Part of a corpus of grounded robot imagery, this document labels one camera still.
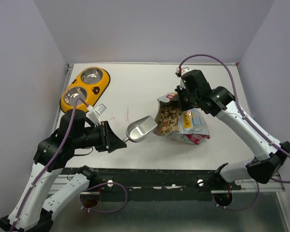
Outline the metal food scoop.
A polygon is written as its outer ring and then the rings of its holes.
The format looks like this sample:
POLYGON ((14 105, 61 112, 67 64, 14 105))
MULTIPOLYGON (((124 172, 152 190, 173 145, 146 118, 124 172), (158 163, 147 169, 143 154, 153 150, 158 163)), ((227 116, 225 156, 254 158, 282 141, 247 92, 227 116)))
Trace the metal food scoop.
POLYGON ((134 142, 139 143, 145 140, 150 133, 152 133, 157 127, 152 116, 145 116, 130 123, 126 129, 126 137, 122 140, 123 142, 134 142))

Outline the pet food bag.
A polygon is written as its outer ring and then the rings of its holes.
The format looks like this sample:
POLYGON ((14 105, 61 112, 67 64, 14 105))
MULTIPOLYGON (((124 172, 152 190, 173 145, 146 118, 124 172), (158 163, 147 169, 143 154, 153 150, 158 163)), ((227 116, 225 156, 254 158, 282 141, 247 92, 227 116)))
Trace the pet food bag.
POLYGON ((154 134, 160 137, 172 138, 178 142, 198 145, 204 139, 210 139, 210 132, 203 115, 198 109, 181 110, 178 101, 178 95, 175 92, 170 92, 157 98, 158 112, 155 117, 157 127, 154 134), (168 133, 164 136, 159 135, 158 121, 160 117, 161 108, 164 106, 174 106, 182 111, 178 121, 179 131, 168 133))

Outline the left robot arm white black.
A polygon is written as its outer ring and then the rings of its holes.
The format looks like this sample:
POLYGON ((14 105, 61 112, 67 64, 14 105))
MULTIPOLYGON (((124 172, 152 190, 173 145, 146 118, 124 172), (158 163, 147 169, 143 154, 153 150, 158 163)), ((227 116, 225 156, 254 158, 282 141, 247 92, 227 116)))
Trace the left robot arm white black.
POLYGON ((95 125, 81 110, 69 110, 60 120, 59 128, 38 144, 34 164, 15 209, 0 218, 5 232, 48 232, 59 212, 82 191, 97 187, 96 172, 81 167, 62 189, 51 197, 48 193, 75 156, 75 150, 94 147, 98 152, 126 148, 126 143, 114 134, 107 121, 95 125))

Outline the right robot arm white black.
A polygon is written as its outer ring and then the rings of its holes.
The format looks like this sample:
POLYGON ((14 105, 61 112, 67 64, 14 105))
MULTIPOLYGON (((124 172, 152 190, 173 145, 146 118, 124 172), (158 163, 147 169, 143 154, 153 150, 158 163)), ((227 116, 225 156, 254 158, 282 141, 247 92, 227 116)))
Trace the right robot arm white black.
POLYGON ((200 108, 211 114, 238 135, 250 148, 254 158, 238 163, 221 165, 213 176, 217 189, 226 188, 231 182, 240 179, 254 179, 266 184, 285 163, 290 153, 290 142, 280 142, 274 138, 236 105, 235 97, 224 87, 212 89, 200 70, 184 68, 181 82, 176 87, 180 107, 186 111, 200 108))

